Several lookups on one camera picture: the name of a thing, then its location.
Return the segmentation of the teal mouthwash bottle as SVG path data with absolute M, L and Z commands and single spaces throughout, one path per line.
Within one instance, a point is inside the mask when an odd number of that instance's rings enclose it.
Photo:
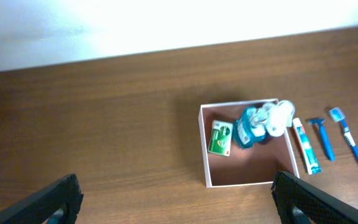
M 267 120 L 267 111 L 262 107 L 245 108 L 241 117 L 235 122 L 233 139 L 242 149 L 251 148 L 254 143 L 262 142 L 267 135 L 265 128 Z

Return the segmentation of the white teal toothpaste tube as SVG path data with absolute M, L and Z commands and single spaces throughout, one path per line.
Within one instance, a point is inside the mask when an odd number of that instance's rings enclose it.
M 321 173 L 322 168 L 314 154 L 310 140 L 299 118 L 293 118 L 293 128 L 304 157 L 307 173 L 309 175 Z

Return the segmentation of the green soap box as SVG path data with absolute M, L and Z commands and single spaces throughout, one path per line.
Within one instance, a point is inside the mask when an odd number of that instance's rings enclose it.
M 229 157 L 231 150 L 233 124 L 214 120 L 208 152 L 219 156 Z

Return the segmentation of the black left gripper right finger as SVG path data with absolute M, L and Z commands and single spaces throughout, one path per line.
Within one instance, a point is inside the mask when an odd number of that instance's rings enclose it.
M 282 223 L 358 223 L 358 209 L 287 171 L 275 174 L 271 190 Z

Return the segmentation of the clear bottle dark liquid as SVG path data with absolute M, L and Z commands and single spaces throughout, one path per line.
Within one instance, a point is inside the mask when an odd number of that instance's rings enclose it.
M 291 101 L 282 100 L 278 103 L 265 103 L 262 108 L 268 115 L 264 127 L 270 136 L 280 137 L 287 128 L 292 127 L 295 106 Z

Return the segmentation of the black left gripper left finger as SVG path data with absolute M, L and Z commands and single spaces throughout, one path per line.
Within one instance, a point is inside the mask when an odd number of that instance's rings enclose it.
M 0 211 L 0 223 L 75 223 L 84 194 L 68 174 Z

